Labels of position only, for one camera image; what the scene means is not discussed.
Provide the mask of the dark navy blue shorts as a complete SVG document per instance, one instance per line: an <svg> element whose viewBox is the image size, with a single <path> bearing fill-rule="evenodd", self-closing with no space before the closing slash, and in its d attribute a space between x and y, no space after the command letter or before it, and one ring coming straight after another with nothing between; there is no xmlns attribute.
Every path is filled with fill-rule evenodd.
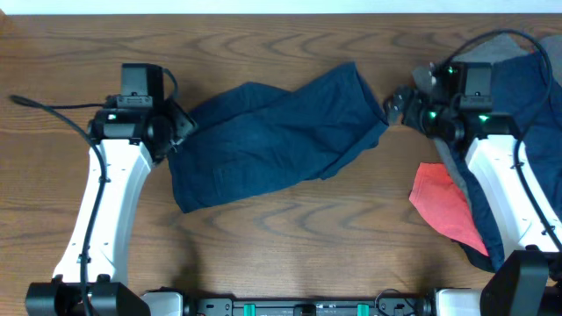
<svg viewBox="0 0 562 316"><path fill-rule="evenodd" d="M244 83L190 115L197 130L168 157L184 213L326 180L377 146L388 127L353 62L295 91Z"/></svg>

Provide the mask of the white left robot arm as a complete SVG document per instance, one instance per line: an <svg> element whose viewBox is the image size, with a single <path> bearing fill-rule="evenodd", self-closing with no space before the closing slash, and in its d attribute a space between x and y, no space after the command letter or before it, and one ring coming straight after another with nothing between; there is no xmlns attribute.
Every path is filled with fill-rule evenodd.
<svg viewBox="0 0 562 316"><path fill-rule="evenodd" d="M148 174L196 128L172 99L119 97L99 110L82 135L89 175L76 225L51 281L32 283L30 315L187 315L183 293L137 296L127 286L128 249Z"/></svg>

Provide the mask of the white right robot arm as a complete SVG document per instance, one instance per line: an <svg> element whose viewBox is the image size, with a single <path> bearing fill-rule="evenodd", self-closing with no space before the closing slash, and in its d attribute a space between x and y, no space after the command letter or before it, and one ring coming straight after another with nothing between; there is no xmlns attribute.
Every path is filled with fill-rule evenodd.
<svg viewBox="0 0 562 316"><path fill-rule="evenodd" d="M400 122L459 151L483 190L505 260L481 290L441 289L418 306L421 315L559 315L561 222L527 161L519 130L494 113L483 90L436 98L408 86L384 102Z"/></svg>

